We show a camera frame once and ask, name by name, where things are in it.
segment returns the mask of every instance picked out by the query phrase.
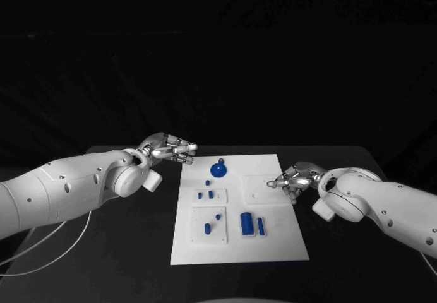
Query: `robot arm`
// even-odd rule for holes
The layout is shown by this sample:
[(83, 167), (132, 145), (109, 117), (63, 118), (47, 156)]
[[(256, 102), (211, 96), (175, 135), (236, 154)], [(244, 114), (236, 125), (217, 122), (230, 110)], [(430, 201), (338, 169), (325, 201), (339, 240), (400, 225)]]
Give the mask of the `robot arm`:
[(71, 220), (139, 188), (156, 190), (162, 159), (187, 164), (198, 146), (158, 133), (138, 149), (113, 150), (47, 163), (0, 183), (0, 239), (34, 227)]
[(283, 187), (293, 202), (308, 187), (316, 188), (321, 198), (313, 210), (326, 221), (335, 215), (352, 222), (368, 216), (387, 235), (437, 258), (435, 194), (404, 184), (384, 182), (365, 169), (352, 167), (326, 171), (308, 162), (298, 162), (267, 185)]

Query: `small blue piece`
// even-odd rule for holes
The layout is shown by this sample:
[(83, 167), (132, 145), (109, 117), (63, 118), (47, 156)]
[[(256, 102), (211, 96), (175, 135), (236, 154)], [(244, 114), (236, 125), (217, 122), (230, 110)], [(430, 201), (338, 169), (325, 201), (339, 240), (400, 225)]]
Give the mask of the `small blue piece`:
[(205, 234), (207, 235), (211, 234), (211, 224), (210, 223), (205, 224)]
[(259, 219), (257, 219), (257, 224), (259, 224), (259, 232), (260, 232), (260, 235), (266, 235), (263, 218), (259, 218)]
[(221, 158), (218, 163), (211, 166), (211, 174), (217, 178), (223, 178), (227, 174), (226, 160)]
[(241, 217), (241, 233), (243, 235), (254, 235), (256, 231), (253, 229), (253, 214), (243, 213)]

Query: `white cable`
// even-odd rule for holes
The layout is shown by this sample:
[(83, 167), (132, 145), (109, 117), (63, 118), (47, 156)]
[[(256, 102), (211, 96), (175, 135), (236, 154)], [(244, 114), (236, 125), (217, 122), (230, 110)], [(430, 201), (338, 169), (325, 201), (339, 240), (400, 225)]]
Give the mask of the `white cable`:
[(430, 264), (430, 261), (427, 260), (426, 255), (425, 255), (423, 252), (422, 252), (422, 256), (425, 257), (426, 263), (429, 264), (430, 269), (432, 269), (432, 271), (435, 272), (435, 274), (436, 274), (436, 276), (437, 276), (437, 271), (433, 269), (433, 266), (432, 266), (432, 264)]
[(71, 249), (76, 247), (77, 243), (80, 242), (80, 239), (81, 239), (81, 237), (83, 237), (83, 235), (84, 235), (84, 233), (87, 231), (87, 227), (89, 227), (89, 223), (90, 223), (90, 218), (91, 218), (91, 212), (89, 213), (87, 224), (86, 224), (86, 227), (84, 227), (84, 230), (83, 230), (83, 233), (81, 233), (78, 239), (76, 240), (76, 242), (74, 242), (71, 248), (67, 250), (67, 252), (63, 253), (63, 255), (60, 255), (60, 257), (57, 257), (57, 259), (52, 260), (52, 262), (50, 262), (41, 268), (37, 268), (35, 270), (31, 270), (31, 271), (28, 271), (25, 273), (14, 273), (11, 275), (0, 274), (0, 276), (24, 276), (24, 275), (28, 275), (29, 273), (35, 273), (38, 270), (42, 270), (45, 267), (48, 267), (50, 265), (52, 265), (68, 254), (68, 252), (71, 251)]
[(67, 223), (67, 221), (63, 222), (63, 224), (58, 226), (58, 228), (55, 229), (55, 231), (52, 231), (52, 233), (50, 233), (47, 235), (47, 237), (35, 245), (32, 245), (25, 251), (22, 251), (19, 254), (16, 254), (12, 258), (9, 258), (8, 260), (5, 260), (0, 263), (0, 266), (5, 265), (8, 262), (14, 261), (21, 256), (24, 256), (60, 231), (60, 228), (64, 226), (65, 223)]

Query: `robotic hand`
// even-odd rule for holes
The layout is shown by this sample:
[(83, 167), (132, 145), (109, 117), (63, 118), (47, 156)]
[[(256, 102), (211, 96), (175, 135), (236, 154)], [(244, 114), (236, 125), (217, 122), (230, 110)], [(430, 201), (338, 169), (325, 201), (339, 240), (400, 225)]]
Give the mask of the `robotic hand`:
[(267, 186), (282, 187), (293, 204), (303, 191), (315, 188), (321, 198), (313, 211), (326, 221), (335, 215), (352, 222), (368, 216), (387, 235), (437, 258), (435, 194), (404, 184), (384, 182), (365, 169), (350, 167), (326, 171), (309, 162), (298, 162)]
[(142, 186), (156, 190), (161, 161), (194, 163), (198, 146), (153, 134), (139, 147), (64, 158), (0, 183), (0, 239), (34, 227), (71, 220)]

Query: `black tablecloth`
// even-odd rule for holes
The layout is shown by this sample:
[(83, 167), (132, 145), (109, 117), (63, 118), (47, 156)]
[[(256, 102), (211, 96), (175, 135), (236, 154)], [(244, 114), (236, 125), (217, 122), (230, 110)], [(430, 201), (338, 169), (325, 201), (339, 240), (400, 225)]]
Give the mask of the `black tablecloth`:
[[(89, 153), (133, 146), (96, 146)], [(298, 161), (326, 169), (361, 167), (383, 178), (373, 156), (348, 146), (201, 146), (198, 156), (279, 155), (282, 169)], [(162, 162), (155, 193), (140, 189), (93, 212), (74, 250), (39, 272), (5, 278), (0, 302), (198, 302), (259, 297), (290, 302), (436, 302), (436, 282), (420, 254), (386, 236), (365, 218), (326, 222), (312, 211), (318, 192), (298, 200), (296, 215), (309, 261), (171, 266), (181, 164)], [(35, 269), (74, 243), (87, 215), (70, 221), (9, 273)], [(28, 247), (55, 226), (37, 229)]]

